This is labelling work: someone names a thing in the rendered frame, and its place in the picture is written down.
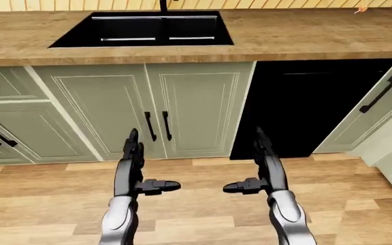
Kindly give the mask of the small green drawer front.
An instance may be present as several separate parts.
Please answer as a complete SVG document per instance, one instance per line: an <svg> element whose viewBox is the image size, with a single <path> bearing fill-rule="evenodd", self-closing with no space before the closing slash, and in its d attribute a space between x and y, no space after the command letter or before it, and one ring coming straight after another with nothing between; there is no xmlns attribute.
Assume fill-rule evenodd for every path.
<svg viewBox="0 0 392 245"><path fill-rule="evenodd" d="M47 99L24 67L0 67L0 100Z"/></svg>

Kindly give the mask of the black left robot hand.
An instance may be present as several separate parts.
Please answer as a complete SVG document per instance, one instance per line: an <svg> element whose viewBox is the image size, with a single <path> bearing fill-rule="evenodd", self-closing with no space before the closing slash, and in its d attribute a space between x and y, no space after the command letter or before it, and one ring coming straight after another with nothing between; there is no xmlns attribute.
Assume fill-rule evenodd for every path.
<svg viewBox="0 0 392 245"><path fill-rule="evenodd" d="M118 162L114 177L114 196L129 196L135 199L139 194L161 195L180 189L181 184L177 181L144 179L144 145L138 141L138 136L138 130L132 129L125 140L124 155Z"/></svg>

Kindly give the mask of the green cabinet door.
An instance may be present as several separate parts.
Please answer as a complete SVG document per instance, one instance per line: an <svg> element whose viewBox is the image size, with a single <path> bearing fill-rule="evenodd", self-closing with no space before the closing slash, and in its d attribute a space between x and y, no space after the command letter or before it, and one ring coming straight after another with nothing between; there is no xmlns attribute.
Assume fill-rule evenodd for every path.
<svg viewBox="0 0 392 245"><path fill-rule="evenodd" d="M143 65L41 66L33 70L102 159L120 159L132 129L138 130L146 159L166 157ZM144 112L151 114L155 142Z"/></svg>
<svg viewBox="0 0 392 245"><path fill-rule="evenodd" d="M146 65L166 156L231 154L256 63ZM162 112L169 114L167 140Z"/></svg>

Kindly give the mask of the green cabinet door angled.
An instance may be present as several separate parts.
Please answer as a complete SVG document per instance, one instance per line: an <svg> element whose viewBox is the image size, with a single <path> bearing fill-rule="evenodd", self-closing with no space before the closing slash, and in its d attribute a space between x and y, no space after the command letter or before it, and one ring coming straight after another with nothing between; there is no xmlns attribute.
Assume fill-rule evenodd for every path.
<svg viewBox="0 0 392 245"><path fill-rule="evenodd" d="M387 85L392 67L366 93L338 126L315 149L315 153L348 152L367 139L392 118L392 88L366 114L359 109L368 105Z"/></svg>

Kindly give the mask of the wooden kitchen countertop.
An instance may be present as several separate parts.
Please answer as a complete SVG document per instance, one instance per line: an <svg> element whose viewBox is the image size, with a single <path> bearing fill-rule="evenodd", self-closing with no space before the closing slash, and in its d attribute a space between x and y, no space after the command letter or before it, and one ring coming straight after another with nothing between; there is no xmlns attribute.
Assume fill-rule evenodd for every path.
<svg viewBox="0 0 392 245"><path fill-rule="evenodd" d="M0 67L392 59L392 8L222 10L232 46L56 48L88 12L0 12Z"/></svg>

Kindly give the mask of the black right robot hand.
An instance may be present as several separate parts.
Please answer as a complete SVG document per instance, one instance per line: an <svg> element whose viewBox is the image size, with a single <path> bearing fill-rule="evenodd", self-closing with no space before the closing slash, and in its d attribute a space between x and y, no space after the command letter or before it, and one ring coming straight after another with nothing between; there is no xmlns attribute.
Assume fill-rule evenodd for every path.
<svg viewBox="0 0 392 245"><path fill-rule="evenodd" d="M230 183L223 187L224 193L257 194L265 191L271 195L274 191L287 191L288 181L284 167L272 148L272 142L257 126L253 141L253 160L258 165L258 178L247 178L245 181Z"/></svg>

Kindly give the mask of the black kitchen sink basin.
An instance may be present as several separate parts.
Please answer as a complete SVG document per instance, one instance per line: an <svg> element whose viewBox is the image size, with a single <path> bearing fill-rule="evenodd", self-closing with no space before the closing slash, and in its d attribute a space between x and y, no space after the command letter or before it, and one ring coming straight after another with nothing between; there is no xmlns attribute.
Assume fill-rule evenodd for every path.
<svg viewBox="0 0 392 245"><path fill-rule="evenodd" d="M219 12L93 12L50 48L231 46Z"/></svg>

